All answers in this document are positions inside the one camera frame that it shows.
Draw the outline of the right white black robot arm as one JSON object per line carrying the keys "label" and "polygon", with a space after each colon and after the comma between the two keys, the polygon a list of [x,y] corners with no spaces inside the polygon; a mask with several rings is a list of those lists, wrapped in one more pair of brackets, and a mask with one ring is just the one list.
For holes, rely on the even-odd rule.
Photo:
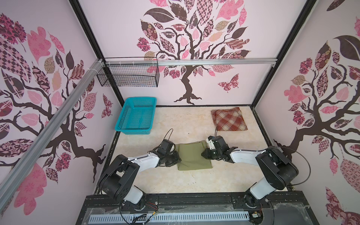
{"label": "right white black robot arm", "polygon": [[243,202],[248,208],[257,208],[268,194],[283,190],[299,174],[298,168],[281,152],[278,147],[262,151],[238,150],[236,147],[210,149],[202,153],[205,159],[222,160],[229,163],[246,163],[259,166],[263,178],[246,192]]}

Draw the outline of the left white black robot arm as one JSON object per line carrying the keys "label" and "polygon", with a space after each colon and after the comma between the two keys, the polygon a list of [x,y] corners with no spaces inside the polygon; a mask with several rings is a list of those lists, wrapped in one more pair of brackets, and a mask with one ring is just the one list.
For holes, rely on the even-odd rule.
{"label": "left white black robot arm", "polygon": [[130,202],[137,210],[145,207],[146,194],[134,186],[137,175],[157,167],[172,167],[181,162],[177,151],[152,150],[138,157],[118,155],[100,176],[97,187],[116,203]]}

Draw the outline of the red plaid skirt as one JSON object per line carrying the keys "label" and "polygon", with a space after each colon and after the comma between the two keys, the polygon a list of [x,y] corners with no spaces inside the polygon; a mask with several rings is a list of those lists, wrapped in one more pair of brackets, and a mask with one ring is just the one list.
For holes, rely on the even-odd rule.
{"label": "red plaid skirt", "polygon": [[217,131],[248,130],[239,107],[211,110],[211,115]]}

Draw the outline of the olive and white skirt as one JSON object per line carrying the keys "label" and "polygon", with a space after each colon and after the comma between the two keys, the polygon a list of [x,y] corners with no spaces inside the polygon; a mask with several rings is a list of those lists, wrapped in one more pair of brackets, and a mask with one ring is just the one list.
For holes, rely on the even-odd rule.
{"label": "olive and white skirt", "polygon": [[177,164],[179,171],[193,171],[212,169],[212,163],[201,154],[207,145],[205,141],[177,144],[175,150],[178,152],[181,161]]}

